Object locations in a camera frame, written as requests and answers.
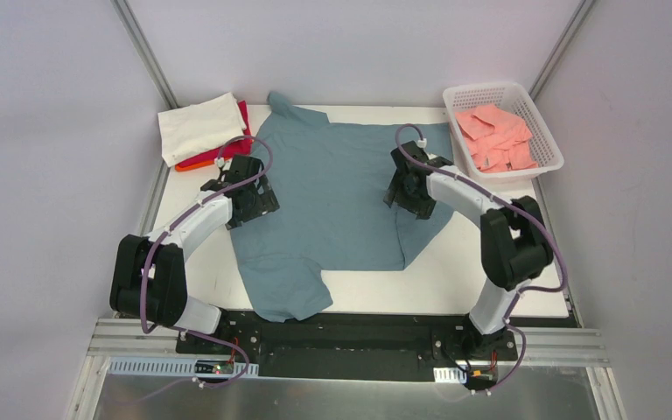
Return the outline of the blue-grey t-shirt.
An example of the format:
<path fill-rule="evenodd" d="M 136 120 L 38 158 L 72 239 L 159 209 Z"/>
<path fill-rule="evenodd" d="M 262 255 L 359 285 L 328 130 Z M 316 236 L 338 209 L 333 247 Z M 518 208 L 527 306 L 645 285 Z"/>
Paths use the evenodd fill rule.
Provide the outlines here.
<path fill-rule="evenodd" d="M 447 205 L 419 220 L 383 199 L 398 142 L 424 135 L 429 153 L 450 158 L 451 135 L 444 123 L 332 122 L 278 92 L 268 103 L 252 154 L 272 162 L 267 177 L 279 208 L 230 235 L 254 312 L 271 322 L 302 320 L 333 302 L 323 271 L 403 270 L 446 226 L 453 214 Z"/>

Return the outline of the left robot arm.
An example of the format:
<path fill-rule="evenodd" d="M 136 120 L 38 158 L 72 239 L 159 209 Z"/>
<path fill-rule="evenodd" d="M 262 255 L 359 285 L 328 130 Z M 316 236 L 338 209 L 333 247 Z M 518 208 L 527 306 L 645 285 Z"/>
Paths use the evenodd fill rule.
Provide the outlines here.
<path fill-rule="evenodd" d="M 215 230 L 233 229 L 275 212 L 277 197 L 261 159 L 237 155 L 218 178 L 208 180 L 179 214 L 161 227 L 119 243 L 109 296 L 112 310 L 162 326 L 199 332 L 211 354 L 225 352 L 232 331 L 222 309 L 191 297 L 186 262 Z"/>

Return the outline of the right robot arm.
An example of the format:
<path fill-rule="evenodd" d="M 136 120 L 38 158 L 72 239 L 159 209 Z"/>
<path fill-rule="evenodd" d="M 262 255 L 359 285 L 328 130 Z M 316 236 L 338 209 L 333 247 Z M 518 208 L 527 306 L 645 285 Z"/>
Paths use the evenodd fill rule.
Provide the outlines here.
<path fill-rule="evenodd" d="M 443 157 L 430 158 L 415 142 L 390 153 L 395 173 L 384 202 L 419 220 L 442 203 L 479 229 L 480 261 L 486 281 L 462 327 L 463 350 L 475 359 L 491 353 L 506 331 L 516 295 L 551 265 L 553 249 L 542 232 L 535 199 L 506 201 L 475 184 Z"/>

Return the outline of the red folded t-shirt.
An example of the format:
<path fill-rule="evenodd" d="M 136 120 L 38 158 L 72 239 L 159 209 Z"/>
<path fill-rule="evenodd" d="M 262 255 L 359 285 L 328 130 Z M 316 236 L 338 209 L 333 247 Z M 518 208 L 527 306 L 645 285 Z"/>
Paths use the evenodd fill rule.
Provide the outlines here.
<path fill-rule="evenodd" d="M 250 124 L 249 124 L 248 104 L 245 101 L 238 101 L 237 105 L 238 105 L 238 108 L 241 112 L 241 116 L 243 118 L 243 121 L 245 123 L 242 134 L 249 136 L 251 134 L 251 128 L 250 128 Z M 222 152 L 221 156 L 224 159 L 228 160 L 235 155 L 248 155 L 251 152 L 251 147 L 252 147 L 253 142 L 254 141 L 251 140 L 251 139 L 243 139 L 243 140 L 238 140 L 236 142 L 233 142 L 225 148 L 225 150 Z M 177 172 L 187 172 L 187 171 L 199 169 L 201 167 L 213 165 L 214 160 L 218 157 L 219 151 L 220 151 L 220 148 L 205 151 L 205 152 L 200 153 L 200 154 L 198 154 L 194 157 L 190 157 L 187 160 L 184 160 L 179 164 L 176 164 L 174 166 L 174 169 Z"/>

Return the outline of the orange folded t-shirt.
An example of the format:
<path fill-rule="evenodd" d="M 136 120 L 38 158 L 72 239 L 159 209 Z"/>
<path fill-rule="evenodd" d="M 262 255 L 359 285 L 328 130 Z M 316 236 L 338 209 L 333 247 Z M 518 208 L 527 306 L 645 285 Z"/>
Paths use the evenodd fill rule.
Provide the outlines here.
<path fill-rule="evenodd" d="M 236 155 L 248 155 L 251 152 L 253 140 L 244 138 L 221 146 L 219 148 L 202 152 L 194 157 L 190 157 L 174 166 L 176 172 L 189 172 L 200 168 L 216 165 L 217 158 L 229 160 Z"/>

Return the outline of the white folded t-shirt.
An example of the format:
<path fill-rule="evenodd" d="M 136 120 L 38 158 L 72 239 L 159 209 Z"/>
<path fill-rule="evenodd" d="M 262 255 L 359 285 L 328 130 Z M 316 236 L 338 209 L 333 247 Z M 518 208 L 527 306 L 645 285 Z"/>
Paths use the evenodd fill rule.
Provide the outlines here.
<path fill-rule="evenodd" d="M 241 136 L 246 123 L 230 92 L 183 108 L 157 114 L 161 156 L 168 167 L 217 149 Z"/>

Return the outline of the pink t-shirt in basket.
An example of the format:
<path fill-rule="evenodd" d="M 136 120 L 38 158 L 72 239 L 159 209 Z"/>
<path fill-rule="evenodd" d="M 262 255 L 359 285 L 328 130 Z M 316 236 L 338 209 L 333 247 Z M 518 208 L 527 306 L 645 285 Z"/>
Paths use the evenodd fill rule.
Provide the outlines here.
<path fill-rule="evenodd" d="M 534 169 L 526 122 L 489 103 L 454 113 L 473 166 L 483 173 Z"/>

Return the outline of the white plastic basket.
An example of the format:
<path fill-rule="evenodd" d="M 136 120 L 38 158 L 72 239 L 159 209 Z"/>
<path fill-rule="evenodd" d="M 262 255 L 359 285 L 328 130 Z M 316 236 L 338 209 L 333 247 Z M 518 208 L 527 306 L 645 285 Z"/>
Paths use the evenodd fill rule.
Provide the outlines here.
<path fill-rule="evenodd" d="M 488 82 L 448 87 L 443 100 L 470 178 L 498 185 L 563 167 L 557 143 L 521 85 Z"/>

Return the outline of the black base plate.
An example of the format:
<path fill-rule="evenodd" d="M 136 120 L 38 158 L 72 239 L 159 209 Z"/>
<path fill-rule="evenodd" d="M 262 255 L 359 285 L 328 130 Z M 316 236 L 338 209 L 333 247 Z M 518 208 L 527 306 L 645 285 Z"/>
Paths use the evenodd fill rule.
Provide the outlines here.
<path fill-rule="evenodd" d="M 218 343 L 186 335 L 176 351 L 249 360 L 263 377 L 387 382 L 429 382 L 437 368 L 517 361 L 510 331 L 482 339 L 469 325 L 463 315 L 320 313 L 276 323 L 227 311 L 213 334 Z"/>

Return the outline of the aluminium frame rail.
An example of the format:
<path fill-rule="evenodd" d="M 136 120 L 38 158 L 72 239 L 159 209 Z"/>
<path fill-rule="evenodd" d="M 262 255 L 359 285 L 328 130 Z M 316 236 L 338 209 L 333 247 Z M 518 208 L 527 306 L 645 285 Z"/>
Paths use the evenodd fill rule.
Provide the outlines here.
<path fill-rule="evenodd" d="M 173 357 L 177 338 L 177 332 L 164 327 L 145 333 L 139 319 L 100 318 L 95 324 L 87 354 Z"/>

